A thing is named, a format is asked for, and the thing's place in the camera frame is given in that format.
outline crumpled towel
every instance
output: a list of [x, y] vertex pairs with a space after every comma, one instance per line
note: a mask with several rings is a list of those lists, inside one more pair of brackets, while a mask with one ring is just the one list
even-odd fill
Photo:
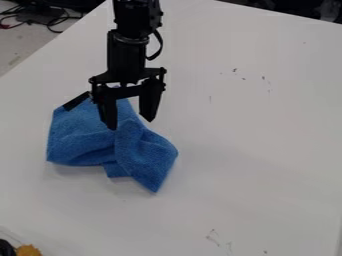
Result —
[[118, 129], [101, 122], [90, 99], [71, 111], [54, 111], [47, 160], [69, 166], [102, 165], [108, 177], [130, 176], [157, 192], [178, 156], [165, 138], [148, 130], [127, 99], [118, 100]]

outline white table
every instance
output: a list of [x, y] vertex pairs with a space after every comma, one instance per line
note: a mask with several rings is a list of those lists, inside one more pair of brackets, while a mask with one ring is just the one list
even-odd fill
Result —
[[105, 70], [105, 3], [0, 80], [0, 225], [52, 256], [336, 255], [342, 26], [162, 5], [153, 66], [168, 68], [168, 87], [150, 127], [180, 156], [161, 191], [45, 162], [53, 109]]

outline wire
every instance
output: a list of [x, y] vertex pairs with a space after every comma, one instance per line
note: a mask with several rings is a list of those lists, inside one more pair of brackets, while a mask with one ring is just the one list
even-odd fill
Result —
[[21, 6], [20, 4], [17, 5], [17, 6], [14, 6], [12, 8], [9, 8], [8, 10], [6, 11], [3, 11], [3, 12], [0, 12], [0, 15], [9, 15], [9, 14], [17, 14], [19, 13], [20, 11], [22, 11], [24, 9], [23, 6]]
[[21, 23], [18, 23], [18, 24], [15, 24], [15, 25], [4, 25], [2, 24], [2, 22], [6, 19], [9, 19], [9, 18], [13, 18], [13, 17], [16, 17], [17, 15], [10, 15], [10, 16], [6, 16], [6, 17], [3, 17], [2, 19], [0, 19], [0, 28], [2, 29], [11, 29], [11, 28], [16, 28], [16, 27], [19, 27], [23, 24], [25, 24], [25, 22], [21, 22]]
[[67, 21], [69, 19], [82, 19], [83, 18], [83, 13], [81, 13], [80, 16], [70, 16], [70, 14], [64, 8], [62, 9], [64, 13], [66, 14], [66, 17], [59, 17], [59, 18], [52, 19], [48, 22], [48, 24], [46, 24], [47, 29], [53, 33], [60, 34], [60, 33], [63, 33], [64, 31], [54, 30], [51, 27], [61, 24], [64, 21]]
[[13, 17], [17, 17], [17, 14], [20, 13], [25, 7], [23, 7], [22, 5], [17, 5], [17, 6], [14, 6], [6, 11], [3, 11], [0, 13], [0, 15], [7, 15], [6, 17], [3, 17], [2, 19], [0, 19], [0, 29], [12, 29], [12, 28], [15, 28], [15, 27], [19, 27], [23, 24], [28, 24], [28, 25], [31, 25], [31, 24], [39, 24], [39, 25], [44, 25], [47, 27], [47, 29], [53, 33], [63, 33], [64, 31], [60, 31], [60, 30], [55, 30], [53, 29], [52, 27], [53, 26], [56, 26], [58, 24], [61, 24], [69, 19], [81, 19], [83, 18], [83, 13], [81, 12], [81, 15], [80, 16], [70, 16], [70, 14], [67, 12], [67, 10], [65, 10], [64, 8], [60, 8], [61, 10], [63, 10], [63, 14], [62, 14], [62, 17], [58, 17], [58, 18], [53, 18], [51, 19], [48, 23], [39, 23], [39, 22], [36, 22], [36, 21], [32, 21], [32, 20], [28, 20], [28, 21], [25, 21], [25, 22], [21, 22], [21, 23], [18, 23], [18, 24], [15, 24], [15, 25], [5, 25], [5, 24], [2, 24], [2, 22], [8, 18], [13, 18]]

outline mark on table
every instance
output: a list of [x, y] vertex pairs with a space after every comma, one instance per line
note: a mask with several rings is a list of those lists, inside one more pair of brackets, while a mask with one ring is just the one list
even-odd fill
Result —
[[233, 255], [233, 242], [226, 243], [227, 256]]
[[216, 244], [217, 247], [220, 247], [221, 244], [220, 242], [218, 241], [218, 238], [219, 238], [219, 234], [216, 232], [215, 229], [212, 229], [209, 234], [205, 237], [208, 241]]
[[8, 62], [8, 65], [12, 66], [16, 62], [18, 62], [18, 60], [20, 60], [20, 58], [21, 58], [20, 56], [16, 56], [14, 59], [12, 59], [10, 62]]

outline black cable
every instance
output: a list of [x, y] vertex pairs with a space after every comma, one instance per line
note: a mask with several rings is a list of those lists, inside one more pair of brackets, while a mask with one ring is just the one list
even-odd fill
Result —
[[16, 256], [13, 246], [3, 239], [0, 239], [0, 255]]
[[8, 10], [6, 11], [3, 11], [3, 12], [0, 12], [0, 15], [9, 15], [9, 14], [17, 14], [19, 13], [20, 11], [22, 11], [24, 9], [23, 6], [21, 6], [20, 4], [17, 5], [17, 6], [14, 6], [12, 8], [9, 8]]
[[52, 20], [50, 20], [48, 23], [44, 24], [44, 23], [39, 23], [39, 22], [36, 22], [36, 21], [25, 21], [25, 22], [21, 22], [21, 23], [18, 23], [16, 25], [13, 25], [13, 26], [8, 26], [8, 25], [4, 25], [2, 24], [2, 22], [5, 20], [5, 19], [8, 19], [8, 18], [13, 18], [13, 17], [17, 17], [17, 14], [19, 12], [21, 12], [22, 10], [24, 9], [23, 6], [21, 5], [17, 5], [17, 6], [14, 6], [6, 11], [3, 11], [0, 13], [0, 15], [9, 15], [9, 14], [13, 14], [13, 15], [9, 15], [9, 16], [6, 16], [6, 17], [3, 17], [2, 19], [0, 19], [0, 28], [2, 29], [12, 29], [12, 28], [15, 28], [15, 27], [19, 27], [25, 23], [27, 23], [28, 25], [31, 25], [33, 23], [35, 24], [39, 24], [39, 25], [44, 25], [47, 27], [47, 29], [53, 33], [63, 33], [64, 31], [59, 31], [59, 30], [54, 30], [52, 27], [53, 26], [56, 26], [58, 24], [61, 24], [69, 19], [81, 19], [83, 18], [83, 13], [81, 13], [80, 16], [70, 16], [70, 14], [67, 12], [67, 10], [65, 10], [64, 8], [61, 8], [63, 10], [63, 14], [62, 15], [66, 15], [64, 17], [58, 17], [58, 18], [53, 18]]
[[11, 29], [11, 28], [16, 28], [16, 27], [19, 27], [21, 25], [24, 25], [25, 22], [21, 22], [21, 23], [18, 23], [18, 24], [12, 25], [12, 26], [8, 26], [8, 27], [6, 27], [7, 25], [2, 24], [2, 22], [4, 20], [9, 19], [9, 18], [13, 18], [13, 17], [16, 17], [16, 16], [17, 15], [15, 14], [15, 15], [6, 16], [6, 17], [3, 17], [2, 19], [0, 19], [0, 28], [2, 28], [2, 29]]
[[47, 29], [48, 29], [49, 31], [53, 32], [53, 33], [58, 33], [58, 34], [60, 34], [60, 33], [63, 33], [64, 31], [54, 30], [54, 29], [51, 28], [51, 27], [56, 26], [56, 25], [58, 25], [58, 24], [61, 24], [61, 23], [63, 23], [64, 21], [67, 21], [67, 20], [69, 20], [69, 19], [81, 19], [81, 18], [83, 18], [83, 13], [81, 13], [80, 16], [70, 16], [70, 14], [69, 14], [64, 8], [62, 8], [62, 9], [63, 9], [64, 13], [65, 13], [67, 16], [66, 16], [66, 17], [59, 17], [59, 18], [52, 19], [52, 20], [50, 20], [49, 23], [46, 25]]

